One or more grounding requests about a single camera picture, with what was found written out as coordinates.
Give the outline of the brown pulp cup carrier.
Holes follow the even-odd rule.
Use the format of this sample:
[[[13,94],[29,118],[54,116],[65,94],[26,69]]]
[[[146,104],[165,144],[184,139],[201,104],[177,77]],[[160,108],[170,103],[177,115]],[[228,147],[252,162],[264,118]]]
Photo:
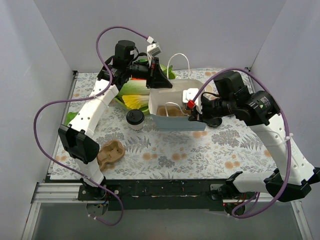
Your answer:
[[[156,112],[157,116],[162,117],[187,117],[190,114],[190,110],[184,108],[180,110],[178,106],[172,104],[159,106]]]
[[[125,155],[125,148],[119,140],[110,140],[105,143],[96,159],[99,165],[99,169],[104,171],[109,165],[114,165]]]

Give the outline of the white paper bag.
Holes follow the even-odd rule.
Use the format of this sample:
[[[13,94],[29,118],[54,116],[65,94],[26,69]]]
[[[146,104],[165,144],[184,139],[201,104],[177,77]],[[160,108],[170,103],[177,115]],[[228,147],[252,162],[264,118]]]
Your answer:
[[[182,92],[189,88],[200,88],[203,86],[199,80],[192,78],[192,72],[190,69],[190,62],[187,60],[187,75],[184,77],[176,77],[170,79],[172,88],[152,88],[149,92],[148,109],[149,113],[156,123],[156,126],[160,131],[164,132],[180,132],[180,131],[203,131],[206,124],[197,121],[188,121],[189,116],[159,116],[157,115],[157,109],[160,106],[174,105],[182,109],[186,109],[186,106],[182,102]]]

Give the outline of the white paper coffee cup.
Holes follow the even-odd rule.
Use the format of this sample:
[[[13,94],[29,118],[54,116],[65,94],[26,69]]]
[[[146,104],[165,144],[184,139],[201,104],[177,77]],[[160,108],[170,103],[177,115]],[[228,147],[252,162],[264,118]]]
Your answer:
[[[139,124],[128,124],[129,128],[135,133],[141,133],[143,131],[144,123]]]

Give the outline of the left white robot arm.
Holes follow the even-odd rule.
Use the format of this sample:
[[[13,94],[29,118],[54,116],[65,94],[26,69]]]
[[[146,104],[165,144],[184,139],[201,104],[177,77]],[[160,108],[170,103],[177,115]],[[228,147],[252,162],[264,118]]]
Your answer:
[[[147,88],[172,88],[168,77],[163,73],[159,58],[161,53],[158,42],[152,38],[144,56],[146,62],[138,62],[134,55],[136,44],[130,40],[120,40],[115,45],[114,55],[103,61],[104,66],[97,75],[89,97],[84,105],[67,125],[62,124],[58,135],[62,146],[76,160],[82,184],[95,200],[106,196],[105,180],[100,170],[97,156],[100,146],[92,137],[95,128],[110,102],[117,96],[130,77],[146,80]]]

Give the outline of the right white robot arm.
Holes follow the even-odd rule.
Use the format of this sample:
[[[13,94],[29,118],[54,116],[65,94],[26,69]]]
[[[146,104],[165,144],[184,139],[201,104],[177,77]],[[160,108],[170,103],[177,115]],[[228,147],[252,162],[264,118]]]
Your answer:
[[[213,193],[232,199],[247,192],[268,193],[280,202],[304,198],[320,181],[320,169],[297,147],[272,95],[265,90],[250,93],[236,70],[218,72],[213,82],[218,93],[212,100],[206,97],[204,85],[182,92],[182,102],[191,111],[189,121],[216,127],[223,117],[235,116],[260,138],[276,164],[275,170],[265,173],[238,171]]]

